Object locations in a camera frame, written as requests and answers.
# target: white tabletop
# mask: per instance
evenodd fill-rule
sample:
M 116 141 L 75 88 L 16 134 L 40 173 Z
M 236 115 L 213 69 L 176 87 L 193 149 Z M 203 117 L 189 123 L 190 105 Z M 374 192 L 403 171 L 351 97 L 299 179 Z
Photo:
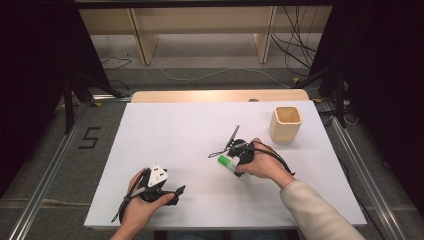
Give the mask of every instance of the white tabletop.
M 274 143 L 269 137 L 277 106 L 296 106 L 302 115 L 292 143 Z M 117 228 L 119 221 L 111 219 L 129 179 L 158 163 L 168 169 L 163 190 L 186 189 L 178 205 L 159 209 L 147 229 L 295 228 L 273 182 L 254 176 L 250 183 L 240 181 L 217 158 L 208 158 L 223 150 L 236 125 L 236 138 L 259 137 L 286 160 L 296 178 L 314 187 L 351 224 L 366 224 L 314 104 L 284 101 L 128 104 L 84 225 Z

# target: green object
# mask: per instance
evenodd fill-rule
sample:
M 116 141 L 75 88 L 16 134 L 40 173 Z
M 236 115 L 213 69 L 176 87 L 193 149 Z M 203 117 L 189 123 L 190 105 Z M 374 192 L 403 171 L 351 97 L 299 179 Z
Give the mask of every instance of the green object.
M 226 158 L 226 157 L 224 157 L 224 156 L 219 156 L 219 158 L 218 158 L 218 162 L 219 163 L 221 163 L 222 165 L 224 165 L 224 166 L 228 166 L 228 165 L 231 165 L 231 160 L 230 159 L 228 159 L 228 158 Z

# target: human hand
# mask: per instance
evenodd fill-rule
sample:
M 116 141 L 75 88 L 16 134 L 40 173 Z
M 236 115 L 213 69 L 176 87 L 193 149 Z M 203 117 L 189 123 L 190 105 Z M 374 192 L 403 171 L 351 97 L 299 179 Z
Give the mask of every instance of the human hand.
M 131 187 L 143 171 L 144 169 L 138 172 L 131 179 L 128 186 L 128 192 L 131 190 Z M 132 239 L 141 229 L 144 228 L 144 226 L 146 226 L 156 210 L 171 201 L 174 196 L 175 195 L 173 193 L 166 194 L 151 203 L 144 201 L 140 197 L 132 198 L 125 209 L 121 226 L 111 239 Z
M 266 146 L 260 144 L 261 140 L 259 138 L 255 138 L 252 141 L 255 148 L 272 151 Z M 283 164 L 281 164 L 277 159 L 259 151 L 254 152 L 253 161 L 251 163 L 237 166 L 236 172 L 248 172 L 259 178 L 271 179 L 281 189 L 285 188 L 295 180 L 295 178 L 287 172 Z

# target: beige sleeve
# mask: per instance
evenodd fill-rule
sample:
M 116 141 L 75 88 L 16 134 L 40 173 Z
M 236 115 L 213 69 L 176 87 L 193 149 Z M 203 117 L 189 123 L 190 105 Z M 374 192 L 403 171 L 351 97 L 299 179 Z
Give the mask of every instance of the beige sleeve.
M 364 239 L 336 209 L 300 180 L 281 190 L 280 198 L 308 240 Z

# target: wooden cup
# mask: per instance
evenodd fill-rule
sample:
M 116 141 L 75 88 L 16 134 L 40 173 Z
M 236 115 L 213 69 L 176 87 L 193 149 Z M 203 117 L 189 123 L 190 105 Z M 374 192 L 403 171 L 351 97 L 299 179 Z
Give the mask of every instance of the wooden cup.
M 277 107 L 269 125 L 271 139 L 274 142 L 291 142 L 301 124 L 302 116 L 296 107 Z

